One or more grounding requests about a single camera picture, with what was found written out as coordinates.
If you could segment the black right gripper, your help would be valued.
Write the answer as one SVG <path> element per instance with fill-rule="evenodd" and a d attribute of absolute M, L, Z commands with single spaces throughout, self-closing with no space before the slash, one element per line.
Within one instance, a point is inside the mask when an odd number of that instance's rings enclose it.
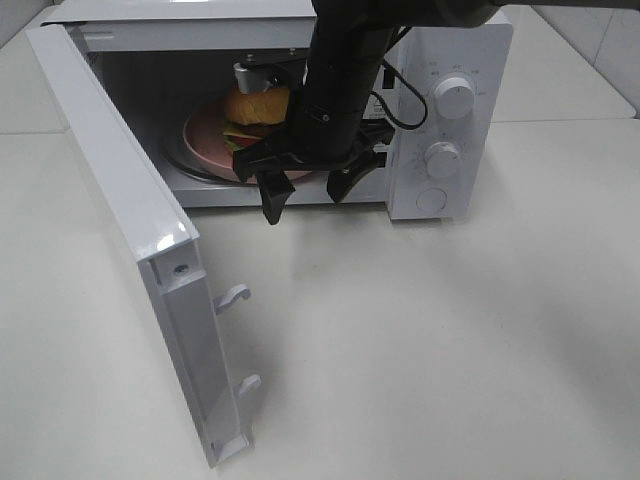
<path fill-rule="evenodd" d="M 390 144 L 395 128 L 384 118 L 364 120 L 362 115 L 358 110 L 338 113 L 320 108 L 297 92 L 282 127 L 233 154 L 233 171 L 240 180 L 257 176 L 269 224 L 279 222 L 295 192 L 284 172 L 330 172 L 327 193 L 333 202 L 342 202 L 379 167 L 374 148 Z"/>

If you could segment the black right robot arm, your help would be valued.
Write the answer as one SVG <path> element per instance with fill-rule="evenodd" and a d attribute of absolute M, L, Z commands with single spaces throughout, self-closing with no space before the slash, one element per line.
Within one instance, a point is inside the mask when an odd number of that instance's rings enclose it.
<path fill-rule="evenodd" d="M 276 224 L 291 171 L 323 172 L 343 201 L 386 171 L 394 220 L 469 207 L 513 28 L 495 1 L 317 1 L 303 80 L 285 124 L 237 152 Z"/>

